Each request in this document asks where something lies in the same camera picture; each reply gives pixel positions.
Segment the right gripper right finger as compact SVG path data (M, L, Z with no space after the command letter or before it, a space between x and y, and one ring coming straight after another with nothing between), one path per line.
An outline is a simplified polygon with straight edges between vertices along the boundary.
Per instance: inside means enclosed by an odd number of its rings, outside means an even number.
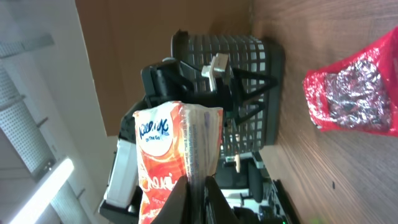
M206 224L238 224L239 220L232 211L216 180L212 176L205 179L205 211Z

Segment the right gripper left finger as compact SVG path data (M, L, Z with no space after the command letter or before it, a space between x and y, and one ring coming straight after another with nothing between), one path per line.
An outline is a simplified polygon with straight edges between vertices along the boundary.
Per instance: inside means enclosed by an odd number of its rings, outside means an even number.
M181 176L151 224L190 224L190 185Z

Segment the orange small box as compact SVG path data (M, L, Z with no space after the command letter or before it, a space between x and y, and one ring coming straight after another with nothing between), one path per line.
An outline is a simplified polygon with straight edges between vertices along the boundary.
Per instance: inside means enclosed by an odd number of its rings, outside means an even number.
M169 101L138 110L135 120L139 223L151 223L181 176L198 190L215 173L223 129L223 109Z

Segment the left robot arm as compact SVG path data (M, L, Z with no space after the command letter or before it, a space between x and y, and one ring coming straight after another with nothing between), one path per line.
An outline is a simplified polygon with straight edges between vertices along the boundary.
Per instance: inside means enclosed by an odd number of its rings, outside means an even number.
M258 97L276 77L232 68L218 54L200 69L210 83L198 92L192 66L176 58L142 72L145 95L124 116L99 213L112 223L257 223L232 207L216 178L229 127L247 123L265 105Z

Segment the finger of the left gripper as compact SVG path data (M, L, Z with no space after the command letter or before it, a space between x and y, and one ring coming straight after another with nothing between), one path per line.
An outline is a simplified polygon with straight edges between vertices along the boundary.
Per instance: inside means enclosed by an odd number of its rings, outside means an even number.
M278 85L272 75L249 72L240 68L232 68L231 93L238 101L248 101Z
M259 112L264 111L265 108L265 103L261 101L252 101L247 105L240 106L238 108L236 116L234 117L235 125L239 126L240 124L245 123L246 121L257 115ZM241 110L244 110L246 113L244 115L241 115Z

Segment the red snack bag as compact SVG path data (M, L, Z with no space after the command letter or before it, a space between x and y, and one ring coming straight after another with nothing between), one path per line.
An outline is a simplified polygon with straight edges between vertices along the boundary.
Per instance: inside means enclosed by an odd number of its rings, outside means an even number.
M303 80L310 119L322 131L397 136L397 29Z

